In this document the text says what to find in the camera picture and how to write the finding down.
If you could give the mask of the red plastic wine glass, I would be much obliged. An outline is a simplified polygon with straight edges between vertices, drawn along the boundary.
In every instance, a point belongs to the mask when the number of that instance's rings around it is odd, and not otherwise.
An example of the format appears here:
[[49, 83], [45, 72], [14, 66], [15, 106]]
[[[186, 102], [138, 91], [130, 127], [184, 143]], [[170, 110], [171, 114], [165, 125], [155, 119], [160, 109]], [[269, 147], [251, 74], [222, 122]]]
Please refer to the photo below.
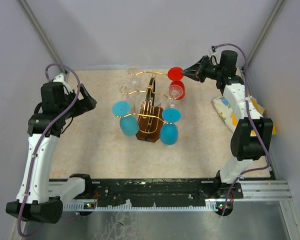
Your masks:
[[184, 77], [182, 71], [183, 69], [181, 67], [175, 66], [167, 72], [167, 77], [171, 80], [170, 85], [173, 86], [175, 90], [179, 91], [178, 100], [183, 99], [186, 95], [186, 87], [182, 82]]

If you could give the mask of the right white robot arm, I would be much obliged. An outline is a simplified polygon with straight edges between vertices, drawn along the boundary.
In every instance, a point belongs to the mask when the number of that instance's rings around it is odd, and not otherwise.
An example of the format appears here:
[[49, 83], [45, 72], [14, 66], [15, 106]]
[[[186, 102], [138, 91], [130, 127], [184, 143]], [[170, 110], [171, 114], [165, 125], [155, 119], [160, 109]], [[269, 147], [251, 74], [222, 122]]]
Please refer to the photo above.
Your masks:
[[264, 118], [253, 105], [246, 85], [237, 72], [237, 52], [224, 50], [218, 63], [204, 55], [182, 74], [203, 83], [207, 78], [216, 81], [216, 87], [229, 102], [237, 125], [230, 141], [232, 157], [217, 172], [213, 185], [200, 189], [200, 196], [210, 198], [228, 197], [236, 182], [246, 173], [267, 170], [270, 166], [269, 148], [274, 123]]

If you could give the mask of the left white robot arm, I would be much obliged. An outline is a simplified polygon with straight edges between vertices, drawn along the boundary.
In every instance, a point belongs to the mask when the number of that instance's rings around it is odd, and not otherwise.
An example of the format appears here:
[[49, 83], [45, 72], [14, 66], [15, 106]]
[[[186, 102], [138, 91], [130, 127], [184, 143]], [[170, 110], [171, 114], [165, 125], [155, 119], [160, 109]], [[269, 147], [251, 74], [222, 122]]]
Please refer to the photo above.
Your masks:
[[74, 119], [96, 107], [83, 84], [82, 99], [59, 74], [40, 88], [41, 102], [28, 120], [28, 156], [19, 192], [5, 207], [7, 214], [25, 222], [57, 223], [63, 207], [76, 197], [91, 197], [94, 186], [89, 174], [74, 173], [66, 182], [49, 191], [52, 161], [66, 120]]

